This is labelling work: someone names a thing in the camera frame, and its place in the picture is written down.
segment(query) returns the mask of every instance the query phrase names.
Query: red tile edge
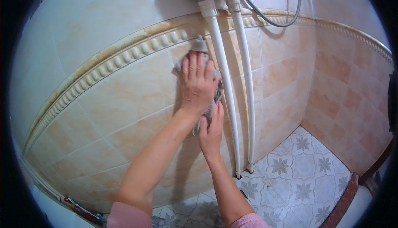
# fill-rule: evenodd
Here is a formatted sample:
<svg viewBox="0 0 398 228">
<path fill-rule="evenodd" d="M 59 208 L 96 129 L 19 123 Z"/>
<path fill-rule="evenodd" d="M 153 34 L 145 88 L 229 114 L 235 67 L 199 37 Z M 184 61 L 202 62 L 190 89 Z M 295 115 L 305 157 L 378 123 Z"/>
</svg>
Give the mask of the red tile edge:
<svg viewBox="0 0 398 228">
<path fill-rule="evenodd" d="M 331 211 L 330 215 L 326 218 L 325 222 L 321 225 L 321 228 L 335 228 L 340 220 L 343 218 L 348 207 L 351 205 L 355 194 L 358 190 L 358 178 L 357 173 L 353 173 L 351 180 L 348 183 L 346 190 L 341 196 L 340 200 L 337 202 L 334 209 Z"/>
</svg>

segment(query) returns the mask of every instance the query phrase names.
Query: water pipe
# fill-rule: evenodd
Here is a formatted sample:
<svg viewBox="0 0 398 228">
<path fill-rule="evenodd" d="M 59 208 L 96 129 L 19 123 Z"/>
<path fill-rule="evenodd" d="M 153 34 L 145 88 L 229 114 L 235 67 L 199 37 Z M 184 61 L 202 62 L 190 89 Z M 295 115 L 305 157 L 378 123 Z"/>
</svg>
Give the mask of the water pipe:
<svg viewBox="0 0 398 228">
<path fill-rule="evenodd" d="M 249 55 L 249 46 L 246 39 L 245 27 L 243 25 L 242 15 L 240 13 L 240 0 L 225 0 L 228 11 L 231 13 L 234 22 L 236 37 L 238 39 L 239 51 L 242 60 L 243 74 L 246 86 L 246 97 L 249 112 L 249 163 L 248 170 L 253 173 L 254 148 L 255 148 L 255 124 L 254 124 L 254 90 L 253 78 L 251 75 L 251 64 Z"/>
<path fill-rule="evenodd" d="M 229 119 L 232 126 L 232 138 L 234 141 L 235 152 L 235 166 L 236 178 L 240 179 L 240 154 L 239 154 L 239 137 L 238 125 L 236 122 L 236 111 L 234 103 L 234 95 L 232 92 L 231 76 L 229 74 L 228 64 L 226 61 L 224 45 L 221 39 L 220 28 L 217 22 L 217 9 L 214 0 L 201 0 L 199 1 L 199 8 L 202 16 L 205 18 L 207 27 L 210 32 L 210 37 L 213 42 L 214 51 L 216 53 L 218 67 L 222 75 L 222 85 L 224 88 L 226 106 L 228 110 Z"/>
</svg>

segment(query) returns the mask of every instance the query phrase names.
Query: tiled floor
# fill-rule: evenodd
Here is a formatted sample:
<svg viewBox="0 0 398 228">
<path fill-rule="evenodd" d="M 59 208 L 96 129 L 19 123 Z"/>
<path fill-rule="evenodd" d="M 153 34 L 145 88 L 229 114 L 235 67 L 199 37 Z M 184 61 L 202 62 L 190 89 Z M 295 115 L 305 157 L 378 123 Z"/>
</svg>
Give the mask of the tiled floor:
<svg viewBox="0 0 398 228">
<path fill-rule="evenodd" d="M 319 227 L 350 180 L 350 171 L 298 127 L 236 185 L 268 225 Z M 222 227 L 214 189 L 153 210 L 154 227 Z"/>
</svg>

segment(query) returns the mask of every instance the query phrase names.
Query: pipe fitting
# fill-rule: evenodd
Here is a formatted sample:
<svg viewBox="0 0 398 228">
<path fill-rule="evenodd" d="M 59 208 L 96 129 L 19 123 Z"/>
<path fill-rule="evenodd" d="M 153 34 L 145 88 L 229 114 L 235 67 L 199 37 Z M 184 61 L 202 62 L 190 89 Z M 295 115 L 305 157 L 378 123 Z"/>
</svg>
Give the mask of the pipe fitting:
<svg viewBox="0 0 398 228">
<path fill-rule="evenodd" d="M 228 11 L 232 12 L 240 12 L 240 0 L 225 0 L 226 5 L 228 6 Z"/>
<path fill-rule="evenodd" d="M 199 9 L 204 18 L 217 16 L 217 9 L 214 0 L 203 0 L 199 3 Z"/>
</svg>

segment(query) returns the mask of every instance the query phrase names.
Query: gray cloth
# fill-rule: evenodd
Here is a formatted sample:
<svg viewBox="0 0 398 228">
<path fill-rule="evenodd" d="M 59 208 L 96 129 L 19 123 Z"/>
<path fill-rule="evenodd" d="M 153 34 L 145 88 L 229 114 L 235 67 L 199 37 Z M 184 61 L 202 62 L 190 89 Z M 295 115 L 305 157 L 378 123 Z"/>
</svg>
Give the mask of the gray cloth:
<svg viewBox="0 0 398 228">
<path fill-rule="evenodd" d="M 205 54 L 205 65 L 207 66 L 207 63 L 209 62 L 209 50 L 207 49 L 206 40 L 201 35 L 199 35 L 198 38 L 193 40 L 192 48 L 190 51 L 203 52 Z M 174 70 L 176 70 L 179 73 L 181 72 L 181 69 L 182 69 L 182 60 L 179 61 L 178 63 L 176 63 L 174 66 Z M 221 76 L 221 72 L 218 70 L 214 70 L 213 79 L 215 80 L 219 76 Z M 222 84 L 220 82 L 216 89 L 216 93 L 214 94 L 214 98 L 204 114 L 204 116 L 207 118 L 207 125 L 210 125 L 211 118 L 213 116 L 214 105 L 218 104 L 218 102 L 220 102 L 221 97 L 222 97 Z M 200 119 L 197 121 L 196 125 L 193 127 L 192 134 L 194 136 L 196 136 L 197 134 L 199 134 L 199 130 L 200 130 Z"/>
</svg>

